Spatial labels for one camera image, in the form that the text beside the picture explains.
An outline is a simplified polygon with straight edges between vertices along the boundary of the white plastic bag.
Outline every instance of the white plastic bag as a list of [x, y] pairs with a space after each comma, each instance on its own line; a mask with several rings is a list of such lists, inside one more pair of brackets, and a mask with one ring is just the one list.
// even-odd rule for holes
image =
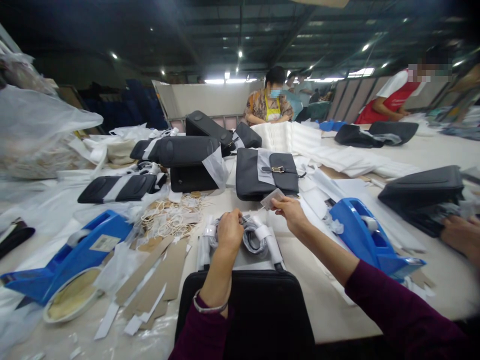
[[94, 167], [70, 143], [72, 132], [103, 122], [97, 113], [10, 85], [0, 91], [0, 109], [0, 161], [9, 175], [53, 179], [57, 171]]

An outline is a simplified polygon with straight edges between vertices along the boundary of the hand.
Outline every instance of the hand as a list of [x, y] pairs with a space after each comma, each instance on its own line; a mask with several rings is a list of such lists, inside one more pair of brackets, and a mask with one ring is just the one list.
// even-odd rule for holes
[[218, 224], [218, 250], [228, 251], [233, 257], [237, 256], [244, 235], [244, 227], [240, 225], [242, 213], [239, 209], [226, 212], [221, 216]]
[[440, 238], [480, 269], [480, 221], [474, 216], [468, 221], [458, 216], [449, 216], [443, 220], [443, 225], [445, 228]]
[[296, 199], [285, 196], [281, 201], [272, 199], [271, 203], [275, 207], [275, 214], [282, 215], [286, 219], [288, 229], [297, 238], [300, 238], [300, 234], [304, 227], [310, 225], [300, 202]]
[[405, 117], [405, 116], [402, 115], [401, 113], [396, 112], [395, 115], [392, 115], [392, 116], [391, 116], [391, 119], [392, 119], [393, 121], [400, 121], [400, 120], [402, 120], [404, 117]]

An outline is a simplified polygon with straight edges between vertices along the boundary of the blue plastic item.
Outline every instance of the blue plastic item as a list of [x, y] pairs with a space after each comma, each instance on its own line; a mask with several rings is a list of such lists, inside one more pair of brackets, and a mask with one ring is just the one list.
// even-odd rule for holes
[[81, 271], [99, 266], [133, 225], [111, 210], [74, 233], [44, 268], [10, 272], [0, 276], [8, 289], [25, 294], [45, 306], [55, 292]]
[[[384, 230], [374, 215], [357, 198], [343, 198], [331, 209], [333, 220], [343, 224], [343, 233], [338, 236], [359, 258], [383, 271], [392, 279], [403, 283], [405, 277], [426, 264], [414, 257], [398, 256]], [[371, 233], [362, 216], [376, 221], [378, 230]]]

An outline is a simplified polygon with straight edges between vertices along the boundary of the dark ceiling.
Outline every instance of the dark ceiling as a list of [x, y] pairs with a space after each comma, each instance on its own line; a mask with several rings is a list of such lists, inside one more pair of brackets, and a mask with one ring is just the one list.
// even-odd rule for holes
[[343, 9], [289, 0], [0, 0], [0, 23], [27, 54], [114, 52], [145, 74], [315, 64], [325, 76], [414, 61], [432, 45], [472, 36], [468, 12], [447, 0], [350, 0]]

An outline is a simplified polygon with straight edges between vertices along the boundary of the label sticker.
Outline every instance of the label sticker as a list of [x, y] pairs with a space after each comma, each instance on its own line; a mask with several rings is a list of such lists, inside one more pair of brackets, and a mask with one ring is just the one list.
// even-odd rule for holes
[[120, 242], [120, 240], [122, 239], [119, 237], [100, 235], [100, 237], [90, 247], [90, 250], [109, 253], [115, 248], [115, 246]]

